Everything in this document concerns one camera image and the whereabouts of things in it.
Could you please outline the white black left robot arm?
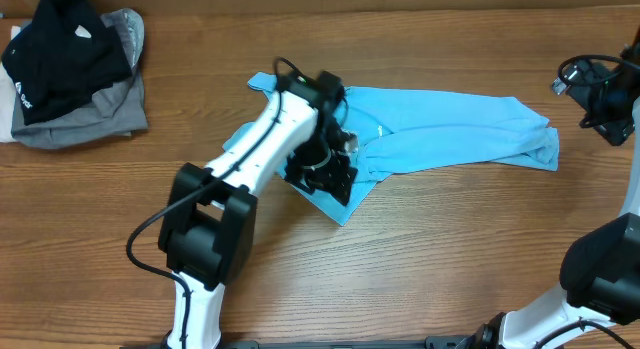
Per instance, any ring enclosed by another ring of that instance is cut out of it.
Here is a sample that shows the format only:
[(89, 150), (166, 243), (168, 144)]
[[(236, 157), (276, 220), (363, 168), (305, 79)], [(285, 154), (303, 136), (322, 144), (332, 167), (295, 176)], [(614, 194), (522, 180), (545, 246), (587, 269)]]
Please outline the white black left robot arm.
[(158, 240), (177, 277), (174, 324), (162, 347), (219, 345), (225, 288), (249, 257), (258, 198), (278, 170), (307, 194), (323, 191), (348, 204), (357, 138), (334, 116), (344, 100), (341, 79), (329, 72), (279, 76), (264, 111), (237, 142), (204, 167), (187, 163), (178, 171)]

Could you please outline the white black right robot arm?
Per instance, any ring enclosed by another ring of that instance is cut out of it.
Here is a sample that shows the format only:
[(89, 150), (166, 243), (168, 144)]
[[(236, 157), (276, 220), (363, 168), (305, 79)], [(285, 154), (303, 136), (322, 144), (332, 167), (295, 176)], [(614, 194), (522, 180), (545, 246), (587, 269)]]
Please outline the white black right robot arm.
[[(618, 56), (584, 54), (562, 62), (551, 85), (585, 111), (579, 125), (610, 145), (639, 135), (639, 44)], [(566, 252), (559, 282), (529, 305), (500, 313), (460, 348), (561, 348), (597, 329), (613, 332), (639, 318), (639, 164), (631, 167), (619, 216), (576, 240)]]

